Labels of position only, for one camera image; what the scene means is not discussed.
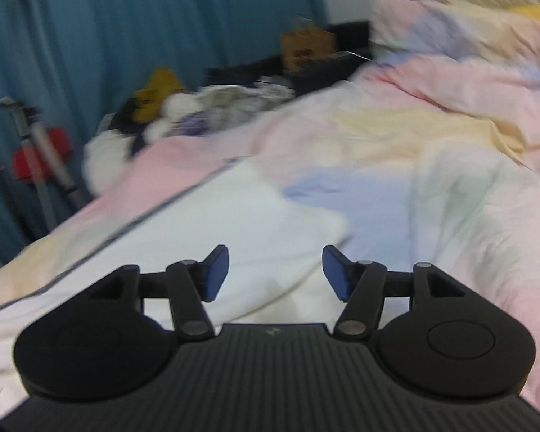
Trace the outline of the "white garment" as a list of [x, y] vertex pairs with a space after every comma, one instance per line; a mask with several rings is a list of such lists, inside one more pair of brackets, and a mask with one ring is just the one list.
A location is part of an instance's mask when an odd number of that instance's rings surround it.
[[221, 325], [298, 286], [317, 268], [323, 247], [348, 233], [341, 213], [285, 198], [248, 160], [134, 220], [107, 210], [66, 222], [0, 270], [0, 417], [26, 398], [12, 359], [18, 334], [115, 269], [134, 264], [144, 273], [161, 272], [226, 246], [229, 274], [208, 309]]

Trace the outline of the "pastel multicolour duvet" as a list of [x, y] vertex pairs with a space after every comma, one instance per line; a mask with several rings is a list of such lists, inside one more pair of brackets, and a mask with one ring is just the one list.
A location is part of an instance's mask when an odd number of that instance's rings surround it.
[[[347, 256], [397, 270], [431, 261], [524, 323], [536, 363], [523, 394], [540, 410], [540, 69], [388, 50], [243, 126], [156, 140], [70, 220], [131, 221], [251, 161], [285, 198], [341, 213]], [[230, 322], [331, 324], [339, 310], [318, 264]]]

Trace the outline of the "white puffy jacket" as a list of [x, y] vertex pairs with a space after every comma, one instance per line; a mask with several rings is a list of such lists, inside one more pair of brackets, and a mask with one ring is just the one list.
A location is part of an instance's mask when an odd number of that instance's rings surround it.
[[100, 196], [129, 168], [133, 143], [134, 136], [107, 130], [85, 145], [82, 177], [92, 196]]

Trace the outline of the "dark navy garment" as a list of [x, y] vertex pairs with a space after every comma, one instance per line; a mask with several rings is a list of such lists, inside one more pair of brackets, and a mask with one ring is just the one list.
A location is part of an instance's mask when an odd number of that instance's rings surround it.
[[143, 134], [149, 127], [159, 120], [159, 116], [155, 116], [149, 122], [136, 122], [134, 114], [138, 112], [136, 99], [129, 98], [120, 108], [120, 110], [111, 115], [111, 119], [105, 130], [114, 131], [130, 140], [126, 146], [126, 158], [133, 159], [141, 150], [143, 150], [149, 141], [144, 139]]

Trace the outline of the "grey white crumpled cloth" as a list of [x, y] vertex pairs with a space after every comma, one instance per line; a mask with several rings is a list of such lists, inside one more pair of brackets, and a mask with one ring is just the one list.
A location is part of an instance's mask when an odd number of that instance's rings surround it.
[[168, 136], [201, 136], [232, 129], [294, 99], [289, 86], [262, 77], [251, 87], [211, 85], [195, 93], [169, 96], [160, 116], [142, 133], [147, 144]]

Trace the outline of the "silver tripod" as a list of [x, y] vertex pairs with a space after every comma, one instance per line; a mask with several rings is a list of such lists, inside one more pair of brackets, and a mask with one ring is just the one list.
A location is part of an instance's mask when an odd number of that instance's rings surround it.
[[[45, 221], [45, 228], [52, 231], [58, 226], [55, 209], [48, 191], [48, 183], [56, 184], [63, 198], [75, 211], [85, 206], [78, 183], [67, 162], [72, 158], [73, 147], [66, 131], [48, 127], [41, 121], [41, 110], [10, 96], [0, 98], [0, 109], [11, 116], [20, 145], [11, 155], [14, 179], [34, 188]], [[8, 181], [4, 163], [0, 159], [0, 196], [18, 228], [26, 238], [37, 237], [26, 216], [21, 199]]]

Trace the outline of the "mustard yellow garment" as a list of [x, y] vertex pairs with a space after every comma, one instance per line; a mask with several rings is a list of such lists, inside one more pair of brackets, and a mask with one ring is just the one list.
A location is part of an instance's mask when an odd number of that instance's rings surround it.
[[163, 102], [173, 94], [185, 92], [186, 87], [167, 67], [158, 67], [146, 86], [135, 93], [135, 110], [132, 119], [138, 124], [148, 124], [160, 117]]

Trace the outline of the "brown paper bag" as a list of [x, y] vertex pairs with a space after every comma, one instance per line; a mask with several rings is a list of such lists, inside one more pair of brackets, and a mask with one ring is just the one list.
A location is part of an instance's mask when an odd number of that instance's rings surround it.
[[309, 63], [326, 59], [336, 52], [336, 36], [316, 26], [312, 19], [298, 16], [292, 30], [280, 34], [285, 71], [296, 72]]

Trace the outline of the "blue curtain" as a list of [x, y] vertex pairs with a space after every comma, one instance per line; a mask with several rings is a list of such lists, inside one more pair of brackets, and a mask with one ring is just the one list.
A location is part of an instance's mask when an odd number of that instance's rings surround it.
[[[0, 99], [38, 107], [75, 152], [160, 66], [189, 88], [214, 67], [278, 54], [298, 17], [327, 21], [324, 0], [0, 0]], [[0, 159], [20, 140], [0, 106]]]

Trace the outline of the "pastel pillow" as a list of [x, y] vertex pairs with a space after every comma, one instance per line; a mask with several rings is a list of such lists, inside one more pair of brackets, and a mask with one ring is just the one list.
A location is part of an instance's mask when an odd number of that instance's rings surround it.
[[459, 0], [374, 0], [373, 42], [395, 51], [477, 57], [540, 69], [540, 22]]

